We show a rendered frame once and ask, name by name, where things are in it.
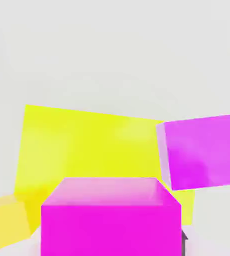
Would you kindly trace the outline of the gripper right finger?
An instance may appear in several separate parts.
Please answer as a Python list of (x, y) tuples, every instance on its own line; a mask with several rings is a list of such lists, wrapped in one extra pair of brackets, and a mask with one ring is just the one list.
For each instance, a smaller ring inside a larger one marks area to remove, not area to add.
[(201, 238), (191, 225), (182, 226), (182, 256), (201, 256)]

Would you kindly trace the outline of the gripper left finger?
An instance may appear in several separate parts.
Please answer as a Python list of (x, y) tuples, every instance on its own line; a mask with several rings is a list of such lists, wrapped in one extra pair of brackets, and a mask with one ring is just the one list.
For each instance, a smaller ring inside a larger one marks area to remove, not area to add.
[(41, 256), (41, 228), (37, 228), (29, 239), (28, 256)]

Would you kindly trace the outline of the small magenta cube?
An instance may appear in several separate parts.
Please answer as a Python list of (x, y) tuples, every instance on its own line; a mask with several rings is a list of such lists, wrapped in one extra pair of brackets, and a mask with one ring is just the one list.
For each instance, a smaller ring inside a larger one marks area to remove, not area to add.
[(41, 206), (41, 256), (181, 256), (181, 205), (152, 177), (63, 179)]

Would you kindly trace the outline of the small yellow cube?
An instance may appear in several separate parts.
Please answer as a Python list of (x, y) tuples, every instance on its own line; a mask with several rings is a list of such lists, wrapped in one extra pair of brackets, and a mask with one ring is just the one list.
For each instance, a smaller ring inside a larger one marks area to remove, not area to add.
[(30, 235), (25, 203), (13, 194), (0, 197), (0, 249)]

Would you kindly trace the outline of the small violet cube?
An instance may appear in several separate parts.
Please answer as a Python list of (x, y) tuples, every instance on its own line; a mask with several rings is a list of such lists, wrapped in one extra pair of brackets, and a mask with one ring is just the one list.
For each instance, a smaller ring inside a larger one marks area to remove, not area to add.
[(161, 178), (173, 191), (230, 185), (230, 115), (156, 126)]

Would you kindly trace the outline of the large yellow box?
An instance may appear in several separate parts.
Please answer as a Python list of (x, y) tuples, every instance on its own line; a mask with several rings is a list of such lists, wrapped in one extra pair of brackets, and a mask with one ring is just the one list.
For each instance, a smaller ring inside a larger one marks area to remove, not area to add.
[(26, 105), (15, 196), (25, 203), (30, 231), (41, 204), (65, 177), (161, 179), (157, 120)]

